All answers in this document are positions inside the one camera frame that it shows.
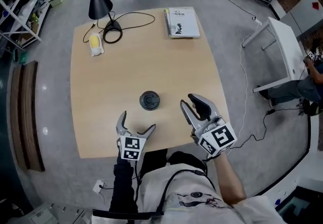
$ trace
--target book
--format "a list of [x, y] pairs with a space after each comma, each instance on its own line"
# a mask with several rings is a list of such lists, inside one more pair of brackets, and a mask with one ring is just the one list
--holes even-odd
[[168, 8], [164, 10], [164, 13], [169, 37], [200, 37], [193, 9]]

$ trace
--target red object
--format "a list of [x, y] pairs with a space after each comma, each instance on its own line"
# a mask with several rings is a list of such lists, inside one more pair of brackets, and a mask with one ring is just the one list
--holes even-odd
[[314, 9], [318, 10], [319, 9], [319, 6], [318, 6], [318, 2], [314, 2], [312, 3], [312, 6]]

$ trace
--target sneaker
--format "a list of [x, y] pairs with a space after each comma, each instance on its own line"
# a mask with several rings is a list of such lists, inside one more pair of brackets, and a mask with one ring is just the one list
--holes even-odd
[[270, 100], [270, 97], [268, 96], [268, 90], [261, 90], [257, 92], [263, 99], [264, 101]]
[[269, 106], [274, 107], [275, 105], [276, 105], [276, 103], [272, 99], [270, 99], [269, 100]]

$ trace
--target yellow and white object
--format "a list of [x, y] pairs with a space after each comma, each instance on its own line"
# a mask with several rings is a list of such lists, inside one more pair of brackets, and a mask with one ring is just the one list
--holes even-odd
[[102, 46], [102, 40], [98, 33], [92, 33], [89, 39], [90, 47], [91, 47], [91, 54], [92, 56], [99, 55], [101, 53], [104, 53], [103, 46]]

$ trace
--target black lamp shade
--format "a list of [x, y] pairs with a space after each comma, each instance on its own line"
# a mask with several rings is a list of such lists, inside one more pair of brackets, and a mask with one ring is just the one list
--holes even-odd
[[89, 8], [89, 17], [98, 20], [105, 17], [112, 10], [112, 2], [110, 0], [91, 0]]

